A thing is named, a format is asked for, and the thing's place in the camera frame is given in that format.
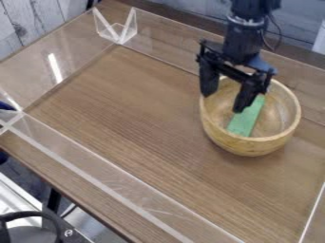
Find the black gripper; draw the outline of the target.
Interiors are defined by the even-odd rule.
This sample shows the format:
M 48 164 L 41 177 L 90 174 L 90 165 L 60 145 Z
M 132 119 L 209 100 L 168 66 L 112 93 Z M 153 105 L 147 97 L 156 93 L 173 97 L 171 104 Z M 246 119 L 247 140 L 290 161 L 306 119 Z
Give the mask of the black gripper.
M 224 75 L 239 83 L 232 111 L 242 113 L 270 85 L 276 69 L 255 53 L 246 57 L 231 57 L 221 51 L 221 45 L 203 39 L 195 61 L 199 67 L 199 88 L 204 97 L 217 90 L 219 77 Z

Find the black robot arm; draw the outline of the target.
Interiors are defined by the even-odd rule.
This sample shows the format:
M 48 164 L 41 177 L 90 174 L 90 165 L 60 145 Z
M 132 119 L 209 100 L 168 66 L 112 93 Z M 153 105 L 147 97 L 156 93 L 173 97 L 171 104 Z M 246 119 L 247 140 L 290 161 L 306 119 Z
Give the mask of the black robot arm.
M 276 69 L 262 59 L 262 47 L 272 49 L 264 41 L 271 12 L 282 0 L 231 0 L 223 44 L 208 39 L 199 41 L 200 94 L 208 98 L 217 90 L 219 76 L 240 84 L 232 111 L 240 113 L 259 94 L 267 92 Z

